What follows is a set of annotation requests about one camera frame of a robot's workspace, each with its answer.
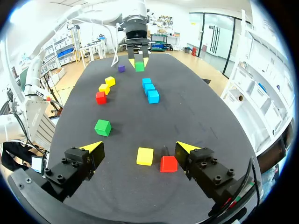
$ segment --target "yellow cube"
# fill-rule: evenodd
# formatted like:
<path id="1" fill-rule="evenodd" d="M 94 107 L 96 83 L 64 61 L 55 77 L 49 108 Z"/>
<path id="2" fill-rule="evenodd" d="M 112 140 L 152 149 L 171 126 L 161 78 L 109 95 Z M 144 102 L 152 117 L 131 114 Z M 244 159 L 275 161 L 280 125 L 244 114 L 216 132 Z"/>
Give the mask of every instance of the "yellow cube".
<path id="1" fill-rule="evenodd" d="M 153 163 L 153 148 L 138 148 L 137 161 L 138 165 L 151 166 Z"/>
<path id="2" fill-rule="evenodd" d="M 111 87 L 115 85 L 115 78 L 113 78 L 112 76 L 105 78 L 105 83 L 109 85 L 109 87 Z"/>
<path id="3" fill-rule="evenodd" d="M 102 84 L 99 87 L 99 91 L 100 92 L 105 92 L 105 95 L 108 95 L 108 93 L 110 92 L 110 87 L 107 84 Z"/>

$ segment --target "red fire extinguisher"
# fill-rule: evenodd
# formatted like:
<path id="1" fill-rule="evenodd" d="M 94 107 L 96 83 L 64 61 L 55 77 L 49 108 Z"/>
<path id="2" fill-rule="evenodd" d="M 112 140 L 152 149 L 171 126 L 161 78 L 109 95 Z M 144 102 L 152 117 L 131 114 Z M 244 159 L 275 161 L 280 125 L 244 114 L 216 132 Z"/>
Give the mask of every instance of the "red fire extinguisher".
<path id="1" fill-rule="evenodd" d="M 193 56 L 196 56 L 196 51 L 197 51 L 197 48 L 196 48 L 196 47 L 193 47 L 193 49 L 192 49 L 192 55 L 193 55 Z"/>

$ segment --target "red cube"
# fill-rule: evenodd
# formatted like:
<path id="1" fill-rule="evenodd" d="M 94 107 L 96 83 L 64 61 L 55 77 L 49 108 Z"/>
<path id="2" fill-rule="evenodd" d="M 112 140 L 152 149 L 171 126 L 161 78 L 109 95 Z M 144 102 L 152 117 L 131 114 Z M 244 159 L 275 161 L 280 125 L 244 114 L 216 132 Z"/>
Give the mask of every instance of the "red cube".
<path id="1" fill-rule="evenodd" d="M 97 100 L 98 104 L 107 103 L 107 98 L 106 98 L 105 92 L 97 92 L 95 99 Z"/>
<path id="2" fill-rule="evenodd" d="M 161 173 L 172 173 L 178 170 L 178 162 L 174 156 L 162 156 L 160 164 Z"/>

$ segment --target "screw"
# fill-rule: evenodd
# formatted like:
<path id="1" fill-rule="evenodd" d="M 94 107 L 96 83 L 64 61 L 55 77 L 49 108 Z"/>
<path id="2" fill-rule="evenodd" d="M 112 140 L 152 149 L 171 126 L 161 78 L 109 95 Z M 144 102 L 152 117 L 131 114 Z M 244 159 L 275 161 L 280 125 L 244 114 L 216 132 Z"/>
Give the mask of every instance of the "screw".
<path id="1" fill-rule="evenodd" d="M 51 175 L 52 174 L 52 171 L 49 168 L 45 168 L 44 171 L 45 171 L 46 175 Z"/>
<path id="2" fill-rule="evenodd" d="M 72 162 L 71 165 L 72 165 L 74 168 L 77 168 L 77 167 L 79 166 L 79 164 L 78 164 L 76 161 Z"/>
<path id="3" fill-rule="evenodd" d="M 204 169 L 204 168 L 206 168 L 206 166 L 207 166 L 207 162 L 201 162 L 201 163 L 200 163 L 200 167 L 201 167 L 201 168 Z"/>
<path id="4" fill-rule="evenodd" d="M 27 178 L 27 179 L 26 179 L 26 183 L 27 183 L 27 184 L 31 184 L 31 182 L 32 182 L 31 178 Z"/>
<path id="5" fill-rule="evenodd" d="M 214 177 L 213 181 L 216 184 L 220 183 L 221 182 L 221 176 L 217 175 L 216 177 Z"/>
<path id="6" fill-rule="evenodd" d="M 22 183 L 19 183 L 19 184 L 18 184 L 18 188 L 19 188 L 20 190 L 22 190 L 22 189 L 24 188 L 24 185 L 23 185 Z"/>
<path id="7" fill-rule="evenodd" d="M 67 163 L 67 159 L 66 158 L 62 158 L 61 162 L 64 163 L 64 164 L 66 164 Z"/>
<path id="8" fill-rule="evenodd" d="M 215 164 L 217 164 L 217 163 L 218 163 L 218 160 L 217 160 L 216 158 L 213 158 L 213 159 L 212 159 L 212 164 L 215 165 Z"/>
<path id="9" fill-rule="evenodd" d="M 229 169 L 227 172 L 228 176 L 233 176 L 234 175 L 234 169 Z"/>
<path id="10" fill-rule="evenodd" d="M 59 181 L 59 182 L 63 182 L 64 181 L 64 176 L 62 176 L 61 174 L 59 174 L 59 175 L 57 175 L 57 180 Z"/>

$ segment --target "green cube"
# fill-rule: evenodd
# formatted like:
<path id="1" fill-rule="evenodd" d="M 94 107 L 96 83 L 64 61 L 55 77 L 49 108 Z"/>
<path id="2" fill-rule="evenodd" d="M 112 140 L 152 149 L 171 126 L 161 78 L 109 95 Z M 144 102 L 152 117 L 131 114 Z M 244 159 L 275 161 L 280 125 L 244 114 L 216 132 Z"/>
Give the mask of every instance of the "green cube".
<path id="1" fill-rule="evenodd" d="M 107 120 L 98 120 L 94 129 L 97 134 L 108 137 L 111 131 L 111 124 Z"/>
<path id="2" fill-rule="evenodd" d="M 143 62 L 135 62 L 135 70 L 136 70 L 136 72 L 144 71 L 144 63 Z"/>

